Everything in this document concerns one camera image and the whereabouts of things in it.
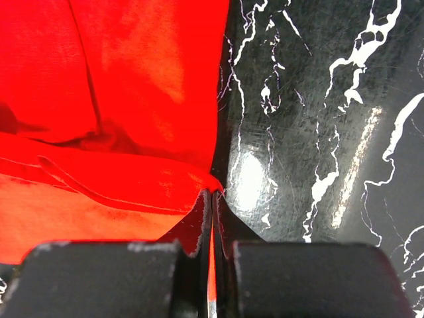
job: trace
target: marble pattern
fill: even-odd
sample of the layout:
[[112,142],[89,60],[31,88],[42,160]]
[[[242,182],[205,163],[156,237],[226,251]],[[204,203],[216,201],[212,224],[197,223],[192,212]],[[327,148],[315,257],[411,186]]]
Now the marble pattern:
[[367,242],[424,317],[424,2],[232,1],[227,200],[270,241]]
[[6,292],[6,288],[6,282],[0,277],[0,303],[2,303],[1,296]]

